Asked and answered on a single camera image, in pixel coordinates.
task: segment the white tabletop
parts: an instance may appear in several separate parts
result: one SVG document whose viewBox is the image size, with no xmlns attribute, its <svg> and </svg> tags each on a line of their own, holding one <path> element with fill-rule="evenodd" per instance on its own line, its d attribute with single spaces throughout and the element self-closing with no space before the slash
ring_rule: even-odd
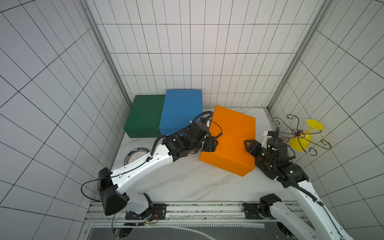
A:
<svg viewBox="0 0 384 240">
<path fill-rule="evenodd" d="M 263 132 L 272 130 L 261 108 L 234 108 L 256 118 L 256 140 L 262 142 Z M 152 148 L 155 138 L 129 138 L 124 135 L 113 168 L 122 167 L 126 155 L 138 147 Z M 168 201 L 259 201 L 275 193 L 284 201 L 294 200 L 279 182 L 269 179 L 257 167 L 244 177 L 199 161 L 200 153 L 159 168 L 141 179 L 130 190 L 147 193 L 154 202 Z"/>
</svg>

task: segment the yellow funnel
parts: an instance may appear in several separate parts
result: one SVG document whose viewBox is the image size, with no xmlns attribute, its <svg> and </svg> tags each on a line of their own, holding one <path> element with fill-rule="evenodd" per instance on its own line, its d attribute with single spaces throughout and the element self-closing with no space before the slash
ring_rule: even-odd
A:
<svg viewBox="0 0 384 240">
<path fill-rule="evenodd" d="M 309 141 L 311 141 L 312 138 L 311 138 L 311 135 L 308 133 L 310 133 L 312 131 L 312 129 L 315 129 L 315 130 L 323 130 L 324 129 L 324 126 L 316 120 L 308 119 L 306 121 L 306 123 L 310 127 L 310 129 L 306 132 L 303 132 L 303 134 L 301 134 L 301 136 L 305 137 L 305 139 L 307 139 Z M 306 149 L 310 144 L 310 142 L 308 142 L 305 139 L 297 138 L 297 137 L 295 137 L 294 139 L 291 139 L 290 140 L 291 147 L 296 151 L 303 152 L 304 149 Z"/>
</svg>

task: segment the robotic arm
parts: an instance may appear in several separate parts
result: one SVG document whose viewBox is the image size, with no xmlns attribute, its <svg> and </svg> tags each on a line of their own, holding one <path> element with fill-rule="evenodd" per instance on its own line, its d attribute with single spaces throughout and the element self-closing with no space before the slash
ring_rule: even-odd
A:
<svg viewBox="0 0 384 240">
<path fill-rule="evenodd" d="M 212 116 L 211 111 L 203 112 L 180 131 L 158 137 L 150 153 L 124 167 L 112 171 L 108 168 L 100 170 L 98 191 L 105 215 L 126 210 L 141 219 L 148 218 L 154 208 L 149 196 L 132 193 L 129 188 L 144 176 L 189 153 L 214 152 L 218 145 L 217 138 L 222 133 L 211 136 L 207 121 Z M 262 144 L 247 140 L 244 145 L 246 151 L 255 157 L 258 168 L 270 179 L 279 181 L 295 197 L 316 230 L 293 214 L 275 194 L 260 198 L 254 214 L 260 214 L 265 219 L 276 218 L 298 239 L 352 240 L 321 202 L 305 172 L 290 162 L 293 157 L 288 156 L 287 145 L 279 138 L 279 128 L 265 132 Z"/>
<path fill-rule="evenodd" d="M 107 167 L 99 171 L 98 191 L 105 215 L 112 215 L 124 209 L 141 215 L 145 219 L 152 212 L 153 204 L 147 194 L 137 194 L 129 188 L 156 169 L 170 164 L 191 152 L 214 152 L 221 136 L 212 137 L 208 119 L 213 112 L 207 111 L 196 116 L 188 126 L 178 132 L 155 140 L 152 151 L 140 159 L 110 171 Z"/>
<path fill-rule="evenodd" d="M 294 157 L 288 156 L 287 145 L 279 137 L 279 127 L 276 132 L 264 132 L 263 144 L 256 140 L 244 141 L 244 144 L 264 174 L 279 181 L 295 197 L 316 230 L 293 214 L 275 194 L 260 198 L 257 209 L 260 216 L 276 218 L 300 240 L 352 240 L 321 202 L 305 172 L 290 162 Z"/>
</svg>

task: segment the black cable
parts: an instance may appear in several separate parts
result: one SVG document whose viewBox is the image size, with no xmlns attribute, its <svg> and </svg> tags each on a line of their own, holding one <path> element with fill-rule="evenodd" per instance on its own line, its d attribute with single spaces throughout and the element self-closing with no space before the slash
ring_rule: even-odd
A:
<svg viewBox="0 0 384 240">
<path fill-rule="evenodd" d="M 205 111 L 205 112 L 202 112 L 202 113 L 200 113 L 199 115 L 197 115 L 197 116 L 192 120 L 192 122 L 195 122 L 197 119 L 199 119 L 199 117 L 201 117 L 201 116 L 203 116 L 203 115 L 206 115 L 206 114 L 209 114 L 209 116 L 208 116 L 208 117 L 205 117 L 205 118 L 202 120 L 202 122 L 205 122 L 206 120 L 208 120 L 209 118 L 211 118 L 211 117 L 214 115 L 214 113 L 213 113 L 212 111 Z"/>
<path fill-rule="evenodd" d="M 96 200 L 96 199 L 93 199 L 93 198 L 91 198 L 91 197 L 85 195 L 84 192 L 83 192 L 83 186 L 84 186 L 85 184 L 89 183 L 89 182 L 94 182 L 94 181 L 103 180 L 103 179 L 111 179 L 111 178 L 113 178 L 113 177 L 118 177 L 118 176 L 124 175 L 124 174 L 126 174 L 126 173 L 132 172 L 133 170 L 136 170 L 136 169 L 138 169 L 139 167 L 143 166 L 144 163 L 146 163 L 146 161 L 143 162 L 142 164 L 140 164 L 139 166 L 135 167 L 134 169 L 131 169 L 131 170 L 129 170 L 129 171 L 126 171 L 126 172 L 124 172 L 124 173 L 122 173 L 122 174 L 119 174 L 119 175 L 116 175 L 116 176 L 112 176 L 112 177 L 109 176 L 109 177 L 104 177 L 104 178 L 98 178 L 98 179 L 93 179 L 93 180 L 90 180 L 90 181 L 88 181 L 88 182 L 85 182 L 85 183 L 83 183 L 83 184 L 81 185 L 81 187 L 80 187 L 81 193 L 82 193 L 83 196 L 86 197 L 86 198 L 89 198 L 89 199 L 94 200 L 94 201 L 96 201 L 96 202 L 101 202 L 100 200 Z"/>
<path fill-rule="evenodd" d="M 310 198 L 312 198 L 313 201 L 317 202 L 320 206 L 324 206 L 324 203 L 318 201 L 317 197 L 315 197 L 312 193 L 310 193 L 309 191 L 305 190 L 304 188 L 300 187 L 300 186 L 296 186 L 290 182 L 287 182 L 287 181 L 284 181 L 282 179 L 279 179 L 277 178 L 276 179 L 278 182 L 282 183 L 282 184 L 286 184 L 288 186 L 291 186 L 291 187 L 294 187 L 300 191 L 302 191 L 303 193 L 305 193 L 306 195 L 308 195 Z"/>
<path fill-rule="evenodd" d="M 220 125 L 218 125 L 217 123 L 215 123 L 215 122 L 212 121 L 211 119 L 209 119 L 209 121 L 211 121 L 211 122 L 213 122 L 214 124 L 216 124 L 216 125 L 220 128 L 220 130 L 221 130 L 221 133 L 219 133 L 216 137 L 213 137 L 213 138 L 210 139 L 210 141 L 214 141 L 214 140 L 218 139 L 219 137 L 221 137 L 221 136 L 223 135 L 223 129 L 220 127 Z"/>
<path fill-rule="evenodd" d="M 119 236 L 117 236 L 117 235 L 115 234 L 115 229 L 113 228 L 113 220 L 115 219 L 115 216 L 116 216 L 116 214 L 114 214 L 114 215 L 113 215 L 113 218 L 112 218 L 112 224 L 111 224 L 111 225 L 112 225 L 112 226 L 111 226 L 111 227 L 112 227 L 112 233 L 113 233 L 113 235 L 115 235 L 115 237 L 119 238 Z"/>
<path fill-rule="evenodd" d="M 324 207 L 324 205 L 323 205 L 323 208 L 324 208 L 325 212 L 327 213 L 328 217 L 330 218 L 333 226 L 336 228 L 337 233 L 341 236 L 341 239 L 344 239 L 343 235 L 341 235 L 341 233 L 339 232 L 339 229 L 336 227 L 336 224 L 333 222 L 331 216 L 329 215 L 329 213 L 328 213 L 327 209 Z"/>
<path fill-rule="evenodd" d="M 155 142 L 153 143 L 151 154 L 147 157 L 146 162 L 149 162 L 153 158 L 153 154 L 155 154 L 157 143 L 162 139 L 163 137 L 167 137 L 167 135 L 160 135 L 156 138 Z"/>
<path fill-rule="evenodd" d="M 292 150 L 292 152 L 293 152 L 293 157 L 296 157 L 296 153 L 295 153 L 295 151 L 291 148 L 291 146 L 288 146 L 288 145 L 287 145 L 287 147 L 289 147 L 289 148 Z"/>
</svg>

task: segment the metal frame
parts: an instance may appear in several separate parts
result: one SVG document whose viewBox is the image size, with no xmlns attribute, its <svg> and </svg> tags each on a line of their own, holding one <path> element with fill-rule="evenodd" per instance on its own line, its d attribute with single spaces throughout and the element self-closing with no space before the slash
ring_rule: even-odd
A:
<svg viewBox="0 0 384 240">
<path fill-rule="evenodd" d="M 162 202 L 167 204 L 165 220 L 159 220 L 156 224 L 145 226 L 134 226 L 134 228 L 152 227 L 250 227 L 265 228 L 265 222 L 278 222 L 276 219 L 268 220 L 246 220 L 244 211 L 241 209 L 243 202 Z M 283 202 L 289 207 L 299 219 L 308 221 L 301 206 L 295 201 Z M 120 211 L 115 215 L 114 228 L 127 228 L 125 211 Z M 93 202 L 89 207 L 85 223 L 80 232 L 79 240 L 86 240 L 92 228 L 111 228 L 112 216 L 105 216 L 102 204 Z"/>
<path fill-rule="evenodd" d="M 109 65 L 109 67 L 112 70 L 112 73 L 113 73 L 113 75 L 114 75 L 114 77 L 116 79 L 118 87 L 120 88 L 120 91 L 123 93 L 124 99 L 125 99 L 125 101 L 128 104 L 128 110 L 130 110 L 131 106 L 132 106 L 132 103 L 131 103 L 131 101 L 130 101 L 130 99 L 128 97 L 128 94 L 127 94 L 127 92 L 126 92 L 126 90 L 124 88 L 124 85 L 122 83 L 120 75 L 117 72 L 116 66 L 113 63 L 113 60 L 111 59 L 111 56 L 110 56 L 110 54 L 109 54 L 109 52 L 107 50 L 106 44 L 104 42 L 104 39 L 101 36 L 99 28 L 98 28 L 98 26 L 96 24 L 96 21 L 95 21 L 94 17 L 93 17 L 93 14 L 89 10 L 88 2 L 86 0 L 78 0 L 78 1 L 80 3 L 81 7 L 83 8 L 83 11 L 84 11 L 85 15 L 87 16 L 87 19 L 88 19 L 88 22 L 90 23 L 91 29 L 92 29 L 93 33 L 95 34 L 95 36 L 96 36 L 96 40 L 97 40 L 97 42 L 99 43 L 99 45 L 101 47 L 101 51 L 103 52 L 103 54 L 105 56 L 105 60 L 106 60 L 107 64 Z"/>
<path fill-rule="evenodd" d="M 291 63 L 288 66 L 287 71 L 285 72 L 283 79 L 281 80 L 279 86 L 277 87 L 276 92 L 274 93 L 271 102 L 268 105 L 268 109 L 271 109 L 273 104 L 276 102 L 277 97 L 283 90 L 283 87 L 287 83 L 289 77 L 293 73 L 293 70 L 295 69 L 296 65 L 299 63 L 301 56 L 307 49 L 310 41 L 313 38 L 313 35 L 316 33 L 317 28 L 319 27 L 321 21 L 323 20 L 325 14 L 327 13 L 328 9 L 330 8 L 331 4 L 333 3 L 334 0 L 324 0 L 323 3 L 321 4 L 321 7 L 319 11 L 317 12 L 315 18 L 313 19 L 313 22 L 311 24 L 311 27 L 309 28 L 308 32 L 306 33 L 303 41 L 301 42 L 297 52 L 295 53 L 295 56 L 293 57 Z"/>
</svg>

